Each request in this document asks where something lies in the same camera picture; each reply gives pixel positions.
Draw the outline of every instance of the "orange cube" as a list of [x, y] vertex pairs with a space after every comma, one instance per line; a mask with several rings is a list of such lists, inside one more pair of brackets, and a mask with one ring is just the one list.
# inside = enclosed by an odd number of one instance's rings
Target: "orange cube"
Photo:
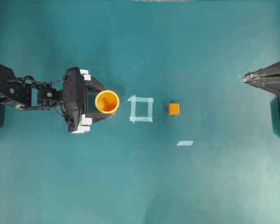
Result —
[[169, 115], [179, 115], [179, 104], [169, 104]]

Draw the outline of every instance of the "teal table surface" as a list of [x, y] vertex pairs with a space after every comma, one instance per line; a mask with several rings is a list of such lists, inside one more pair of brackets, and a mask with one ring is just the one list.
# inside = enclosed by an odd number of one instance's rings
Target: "teal table surface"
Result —
[[[280, 224], [276, 97], [240, 78], [279, 60], [280, 0], [1, 0], [1, 64], [89, 69], [120, 106], [85, 134], [7, 107], [0, 224]], [[129, 120], [132, 95], [152, 123]]]

